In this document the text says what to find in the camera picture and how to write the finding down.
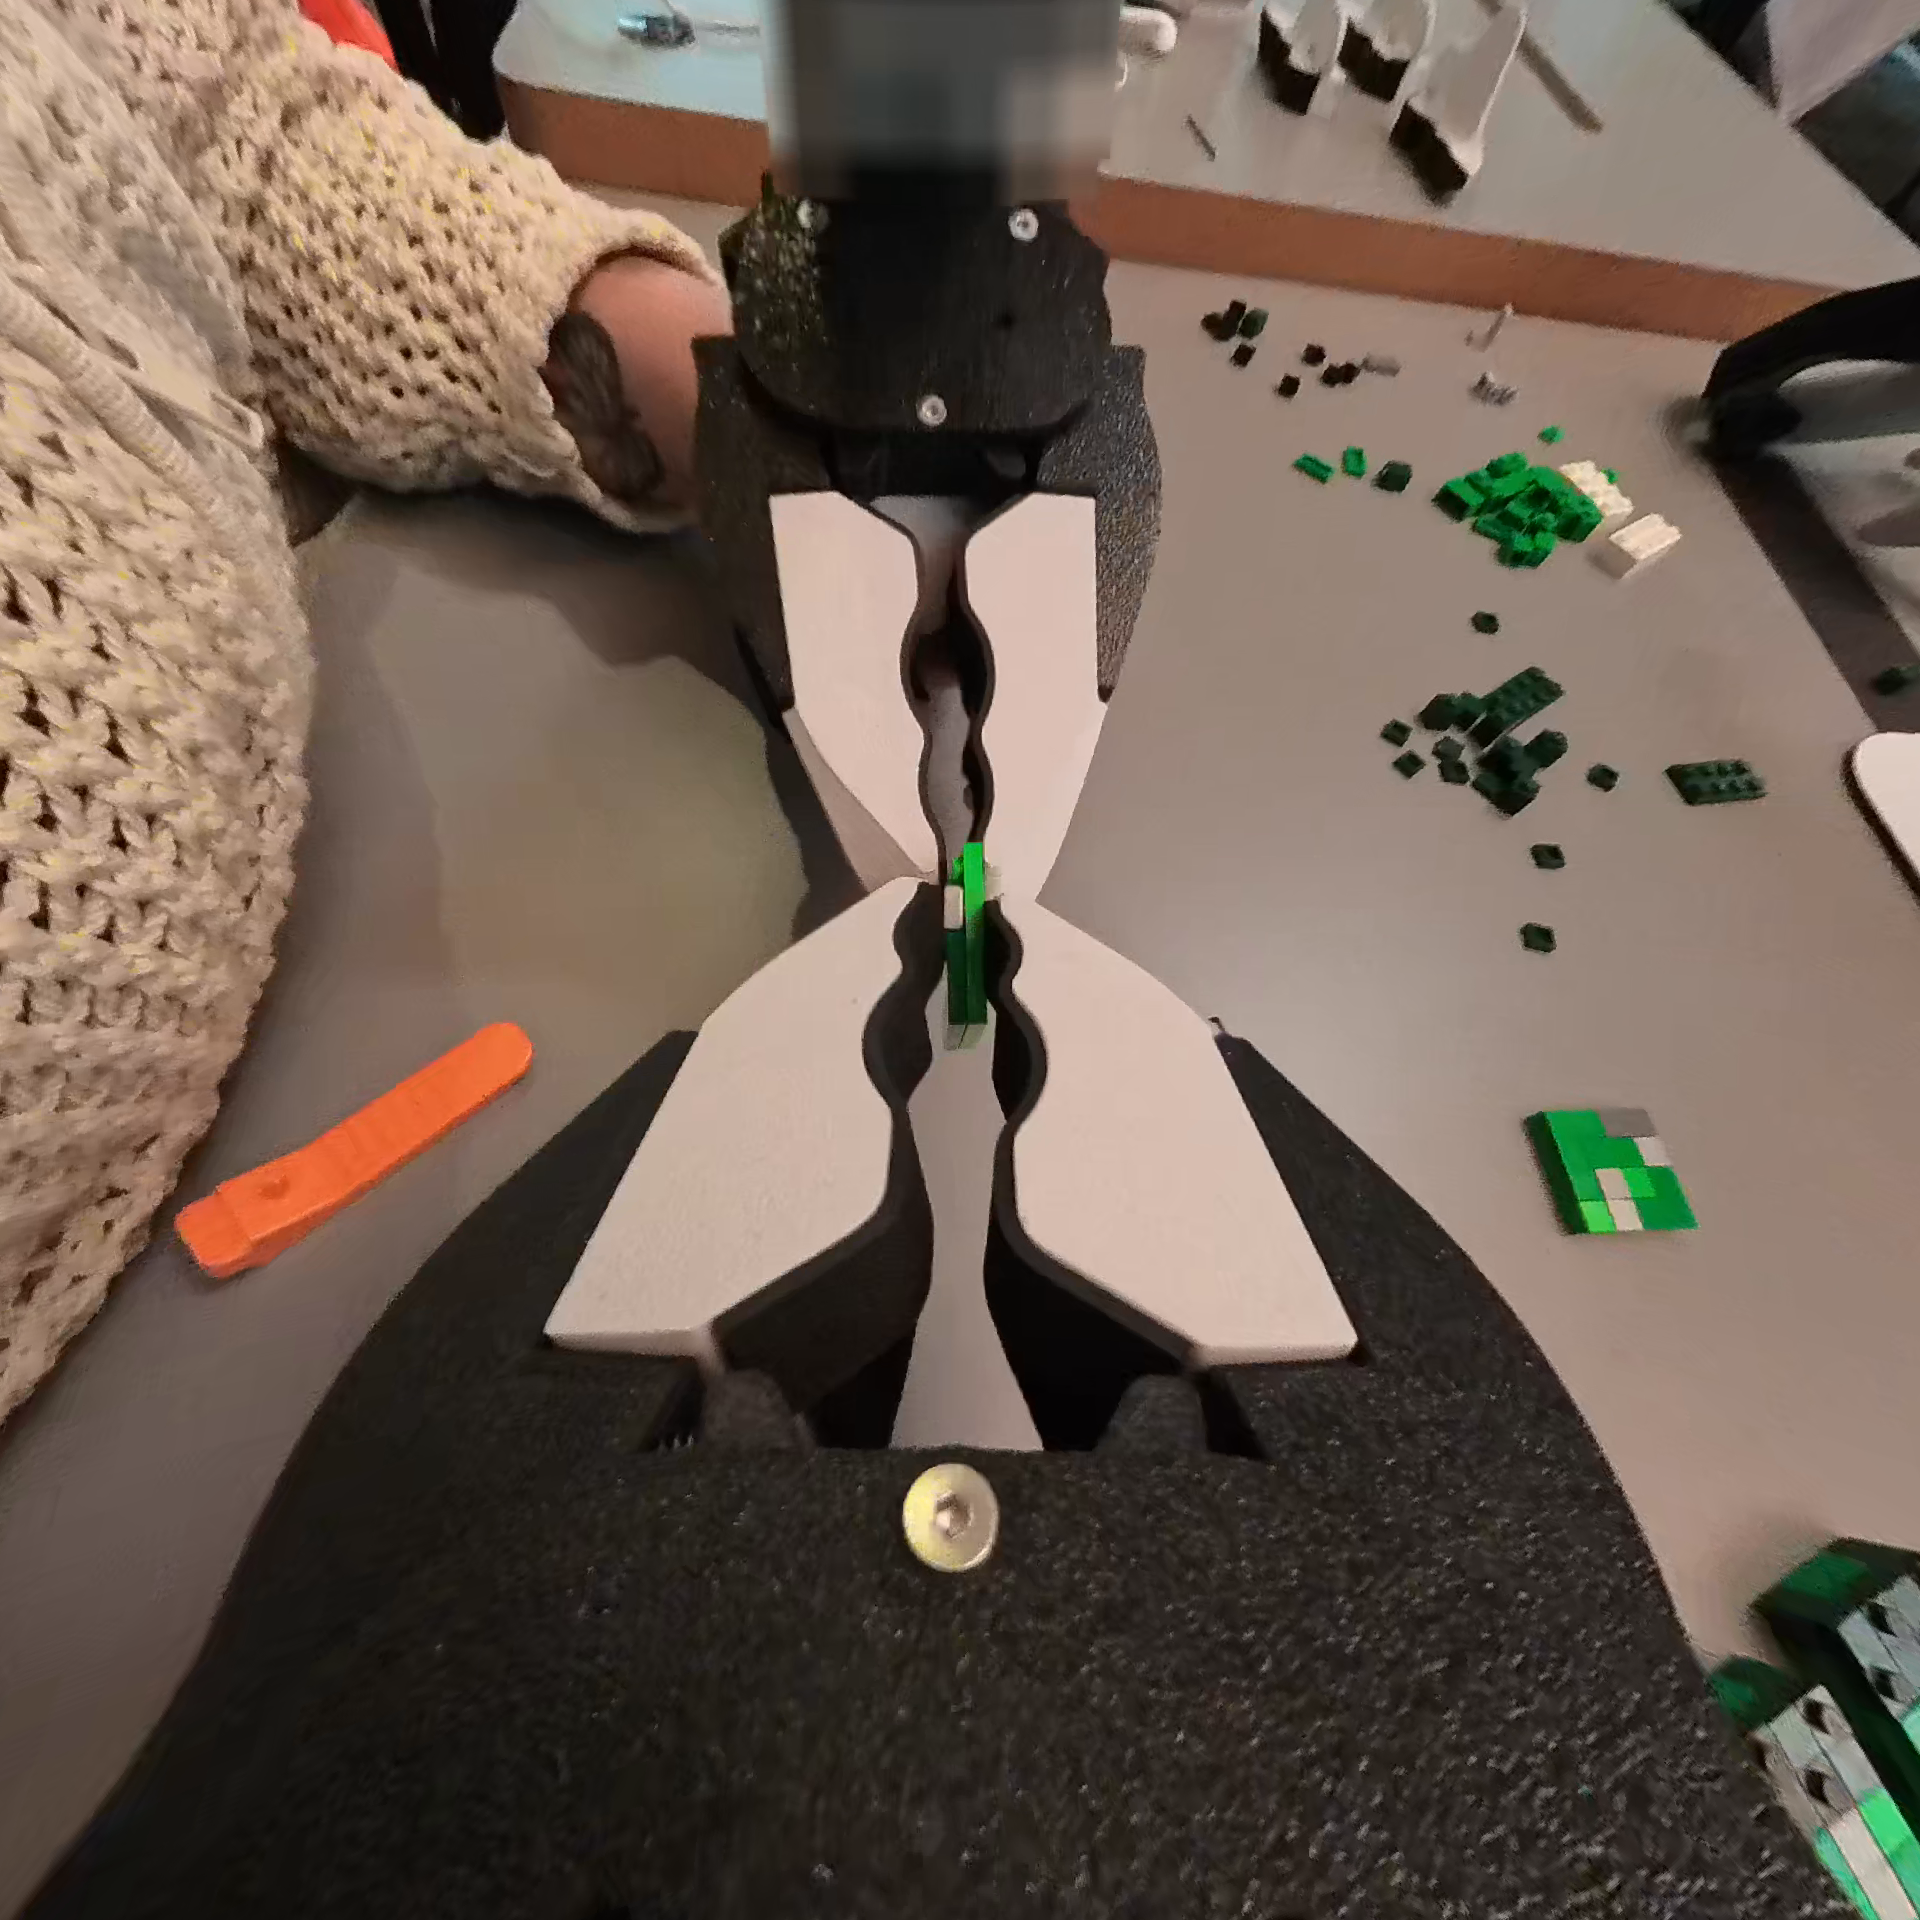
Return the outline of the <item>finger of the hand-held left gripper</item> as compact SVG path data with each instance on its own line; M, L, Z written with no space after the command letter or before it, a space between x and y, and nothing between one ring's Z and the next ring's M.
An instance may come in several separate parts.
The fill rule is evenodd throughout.
M961 496L776 496L785 726L860 884L942 880L976 817Z
M1041 893L1081 799L1106 705L1097 689L1097 508L1030 493L978 525L966 604L987 646L976 749L991 799L987 864Z

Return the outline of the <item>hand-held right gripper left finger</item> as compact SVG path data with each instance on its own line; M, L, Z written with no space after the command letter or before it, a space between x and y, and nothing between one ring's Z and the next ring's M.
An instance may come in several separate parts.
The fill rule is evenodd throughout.
M907 1103L934 1058L940 888L892 880L692 1037L544 1337L769 1376L830 1447L883 1449L930 1289Z

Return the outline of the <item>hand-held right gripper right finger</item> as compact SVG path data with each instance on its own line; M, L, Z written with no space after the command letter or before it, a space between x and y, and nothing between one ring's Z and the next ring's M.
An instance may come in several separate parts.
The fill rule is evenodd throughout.
M1358 1330L1223 1037L1034 900L991 912L1001 1133L984 1289L1044 1449L1144 1378L1345 1361Z

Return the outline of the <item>bright green lego base plate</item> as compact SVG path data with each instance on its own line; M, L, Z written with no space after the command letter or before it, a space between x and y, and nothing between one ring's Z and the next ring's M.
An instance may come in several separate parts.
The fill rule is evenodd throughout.
M992 1018L987 905L992 866L982 838L969 838L945 884L946 1048L972 1048Z

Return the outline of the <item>person's left forearm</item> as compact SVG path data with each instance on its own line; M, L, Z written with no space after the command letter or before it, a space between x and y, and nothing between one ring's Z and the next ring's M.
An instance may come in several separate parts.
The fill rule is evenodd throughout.
M297 5L152 5L211 79L182 154L246 302L280 434L395 490L494 485L652 530L691 513L692 348L726 282Z

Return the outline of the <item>group of black lego pieces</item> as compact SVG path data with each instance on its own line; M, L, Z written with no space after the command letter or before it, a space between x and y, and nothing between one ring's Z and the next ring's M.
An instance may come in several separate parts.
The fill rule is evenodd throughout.
M1242 300L1231 300L1200 317L1200 328L1212 345L1223 349L1228 366L1234 369L1249 369L1257 364L1266 326L1268 310ZM1400 376L1402 358L1386 352L1338 358L1331 348L1307 343L1287 364L1276 364L1268 374L1276 397L1296 400L1311 388L1347 390L1368 376Z

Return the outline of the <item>tiled green lego panel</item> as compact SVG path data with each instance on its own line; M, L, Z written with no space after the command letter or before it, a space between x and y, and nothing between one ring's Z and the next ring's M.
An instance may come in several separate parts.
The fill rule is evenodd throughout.
M1536 1110L1522 1129L1567 1233L1697 1226L1689 1193L1648 1110Z

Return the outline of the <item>pile of dark green lego pieces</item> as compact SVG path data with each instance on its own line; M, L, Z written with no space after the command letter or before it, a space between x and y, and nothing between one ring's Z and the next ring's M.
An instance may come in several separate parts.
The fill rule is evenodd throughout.
M1575 741L1570 670L1519 654L1414 681L1366 729L1391 870L1430 905L1487 917L1529 962L1569 953L1575 866L1618 783Z

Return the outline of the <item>pile of bright green lego bricks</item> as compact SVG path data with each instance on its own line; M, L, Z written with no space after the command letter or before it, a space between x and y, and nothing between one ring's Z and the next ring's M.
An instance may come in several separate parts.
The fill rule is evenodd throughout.
M1335 458L1306 450L1287 469L1322 489L1354 482L1391 496L1410 496L1418 479L1410 461L1375 464L1362 447L1345 447ZM1522 450L1443 478L1430 502L1454 527L1489 542L1506 569L1539 569L1562 545L1595 538L1604 522L1594 490Z

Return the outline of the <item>orange brick separator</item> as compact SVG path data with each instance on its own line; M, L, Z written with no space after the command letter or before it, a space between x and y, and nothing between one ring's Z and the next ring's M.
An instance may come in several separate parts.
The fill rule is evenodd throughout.
M521 1025L482 1025L316 1141L184 1207L182 1245L211 1280L281 1257L510 1093L535 1056Z

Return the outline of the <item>spare white gripper finger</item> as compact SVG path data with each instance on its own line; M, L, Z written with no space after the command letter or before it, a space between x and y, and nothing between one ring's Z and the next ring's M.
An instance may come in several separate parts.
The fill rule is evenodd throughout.
M1342 1L1338 71L1369 100L1392 104L1424 58L1434 24L1436 1Z
M1315 92L1338 68L1348 29L1345 1L1265 1L1257 13L1256 71L1284 112L1307 113Z
M1475 39L1436 55L1424 82L1402 104L1388 145L1403 158L1430 200L1449 204L1478 178L1487 125L1528 22L1528 1L1495 7Z

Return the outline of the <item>person's left arm, knit sleeve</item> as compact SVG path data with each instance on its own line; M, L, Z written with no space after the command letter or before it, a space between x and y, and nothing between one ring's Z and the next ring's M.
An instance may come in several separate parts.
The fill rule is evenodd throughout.
M313 662L214 222L102 21L2 26L11 1415L219 1109L294 892Z

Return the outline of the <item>spare hand-held gripper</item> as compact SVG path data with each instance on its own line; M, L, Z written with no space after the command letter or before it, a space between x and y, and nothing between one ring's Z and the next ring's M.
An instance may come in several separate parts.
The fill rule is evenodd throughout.
M1672 428L1779 581L1915 626L1918 282L1831 294L1722 348Z

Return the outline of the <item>white stand base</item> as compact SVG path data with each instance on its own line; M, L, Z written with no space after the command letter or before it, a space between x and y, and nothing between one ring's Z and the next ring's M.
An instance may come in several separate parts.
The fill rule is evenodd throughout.
M1846 760L1850 790L1896 868L1918 893L1918 748L1915 732L1878 732Z

